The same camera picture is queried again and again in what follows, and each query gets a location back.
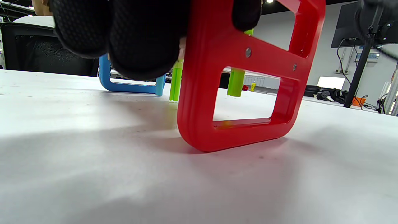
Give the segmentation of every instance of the power outlet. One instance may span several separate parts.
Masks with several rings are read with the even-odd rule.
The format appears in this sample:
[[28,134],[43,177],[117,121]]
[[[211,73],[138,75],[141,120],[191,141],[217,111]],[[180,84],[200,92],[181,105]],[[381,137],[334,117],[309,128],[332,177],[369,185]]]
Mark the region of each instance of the power outlet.
[[[339,71],[339,70],[336,69],[336,70],[334,71],[334,73],[336,73],[336,74],[343,74],[343,70],[340,70],[340,71]],[[348,70],[345,70],[345,71],[344,71],[344,74],[345,74],[345,75],[348,75],[348,73],[349,73]]]

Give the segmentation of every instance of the black mesh chair back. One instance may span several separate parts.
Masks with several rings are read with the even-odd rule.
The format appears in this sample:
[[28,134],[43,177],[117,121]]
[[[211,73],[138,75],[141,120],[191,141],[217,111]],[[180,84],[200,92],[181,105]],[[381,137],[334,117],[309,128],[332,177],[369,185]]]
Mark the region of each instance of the black mesh chair back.
[[6,23],[1,26],[6,69],[97,76],[99,59],[84,59],[65,49],[52,28]]

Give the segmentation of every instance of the screw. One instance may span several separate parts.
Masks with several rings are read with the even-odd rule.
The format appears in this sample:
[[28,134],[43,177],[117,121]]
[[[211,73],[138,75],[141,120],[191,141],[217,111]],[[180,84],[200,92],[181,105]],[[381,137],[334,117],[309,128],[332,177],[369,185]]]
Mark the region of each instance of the screw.
[[246,48],[246,57],[250,57],[252,55],[252,50],[248,47]]

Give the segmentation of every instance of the red plastic frame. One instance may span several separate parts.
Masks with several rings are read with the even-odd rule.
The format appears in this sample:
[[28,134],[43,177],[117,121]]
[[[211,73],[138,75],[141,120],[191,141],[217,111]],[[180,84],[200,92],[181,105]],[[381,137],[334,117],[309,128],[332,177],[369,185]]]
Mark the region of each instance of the red plastic frame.
[[[325,18],[325,0],[279,0],[296,16],[289,50],[236,30],[233,0],[193,0],[184,60],[178,128],[191,146],[205,152],[280,138],[299,111]],[[246,49],[252,53],[246,58]],[[237,67],[280,77],[270,118],[214,122],[222,70]]]

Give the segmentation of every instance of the yellow bottle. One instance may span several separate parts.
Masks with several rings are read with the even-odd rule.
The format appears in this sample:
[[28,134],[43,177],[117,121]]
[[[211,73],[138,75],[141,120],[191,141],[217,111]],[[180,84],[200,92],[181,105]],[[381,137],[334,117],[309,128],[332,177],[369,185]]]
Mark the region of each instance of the yellow bottle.
[[256,81],[253,81],[252,87],[250,88],[251,92],[254,92],[254,88],[256,87]]

